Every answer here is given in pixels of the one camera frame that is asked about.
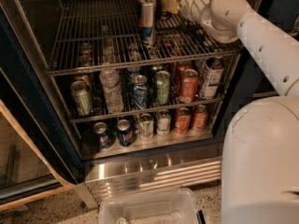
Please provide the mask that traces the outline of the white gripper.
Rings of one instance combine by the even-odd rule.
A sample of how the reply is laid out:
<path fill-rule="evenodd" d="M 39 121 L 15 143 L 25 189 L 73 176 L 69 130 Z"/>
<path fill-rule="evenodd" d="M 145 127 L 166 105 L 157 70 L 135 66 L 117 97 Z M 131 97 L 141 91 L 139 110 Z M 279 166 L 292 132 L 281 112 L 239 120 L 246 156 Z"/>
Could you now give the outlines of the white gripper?
<path fill-rule="evenodd" d="M 188 21 L 200 22 L 212 0 L 161 0 L 162 11 L 178 14 Z"/>

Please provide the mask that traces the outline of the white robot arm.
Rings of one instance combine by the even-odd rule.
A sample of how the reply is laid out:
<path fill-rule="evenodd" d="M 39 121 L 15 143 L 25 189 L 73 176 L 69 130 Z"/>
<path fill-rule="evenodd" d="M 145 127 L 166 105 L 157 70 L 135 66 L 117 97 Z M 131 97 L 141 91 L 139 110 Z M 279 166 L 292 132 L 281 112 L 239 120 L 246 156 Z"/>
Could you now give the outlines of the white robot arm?
<path fill-rule="evenodd" d="M 162 0 L 221 43 L 240 40 L 277 91 L 232 118 L 221 171 L 222 224 L 299 224 L 299 43 L 247 0 Z"/>

